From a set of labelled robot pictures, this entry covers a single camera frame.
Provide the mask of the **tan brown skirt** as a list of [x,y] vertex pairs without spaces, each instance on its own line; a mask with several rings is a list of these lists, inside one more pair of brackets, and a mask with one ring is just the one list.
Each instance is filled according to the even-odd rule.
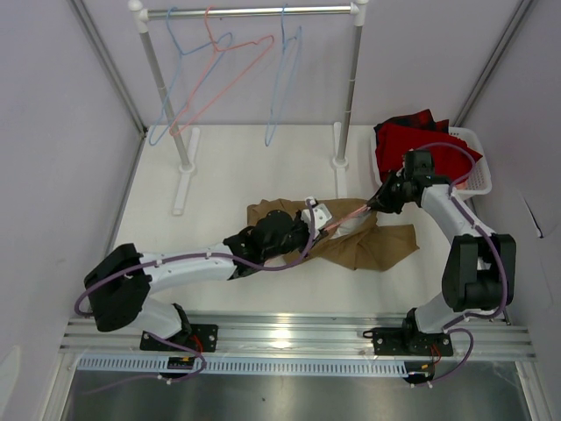
[[[366,203],[365,199],[347,198],[324,200],[330,214],[338,221]],[[285,211],[294,217],[305,207],[303,201],[284,198],[261,200],[246,208],[247,223],[254,225],[270,211]],[[387,271],[418,250],[415,227],[379,225],[376,212],[365,212],[342,223],[321,240],[304,260],[322,258],[351,270]]]

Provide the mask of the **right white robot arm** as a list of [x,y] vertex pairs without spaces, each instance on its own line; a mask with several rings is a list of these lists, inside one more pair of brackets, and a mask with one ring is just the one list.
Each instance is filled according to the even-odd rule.
[[399,214],[405,204],[415,203],[450,243],[440,293],[410,310],[394,331],[409,353],[421,353],[461,322],[498,317],[514,298],[514,238],[481,222],[455,191],[454,182],[437,174],[424,147],[406,152],[402,168],[390,172],[367,203],[369,210],[386,214]]

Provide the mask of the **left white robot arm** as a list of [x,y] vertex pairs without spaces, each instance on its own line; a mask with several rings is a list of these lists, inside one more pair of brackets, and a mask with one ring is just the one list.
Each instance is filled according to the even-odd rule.
[[132,243],[115,248],[84,279],[82,298],[89,301],[86,316],[99,332],[125,327],[142,331],[145,351],[188,347],[202,351],[202,334],[189,322],[177,303],[154,299],[161,291],[196,282],[230,281],[258,272],[287,270],[269,261],[296,253],[298,265],[325,234],[330,212],[321,204],[309,204],[290,216],[272,210],[249,225],[201,251],[191,253],[141,253]]

